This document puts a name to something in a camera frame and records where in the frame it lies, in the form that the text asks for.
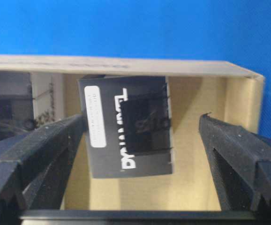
black packaging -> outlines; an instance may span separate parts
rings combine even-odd
[[[0,141],[34,129],[30,74],[0,72]]]
[[[78,83],[93,178],[172,173],[165,77],[85,77]]]

cardboard box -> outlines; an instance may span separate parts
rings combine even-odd
[[[66,209],[220,210],[198,119],[211,112],[250,131],[258,128],[263,77],[224,61],[0,56],[0,70],[63,74],[66,116],[81,111],[76,80],[85,74],[169,77],[174,173],[92,179],[83,138],[66,191]]]

blue background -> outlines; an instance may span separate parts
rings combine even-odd
[[[227,60],[266,77],[271,137],[271,0],[1,0],[2,53]]]

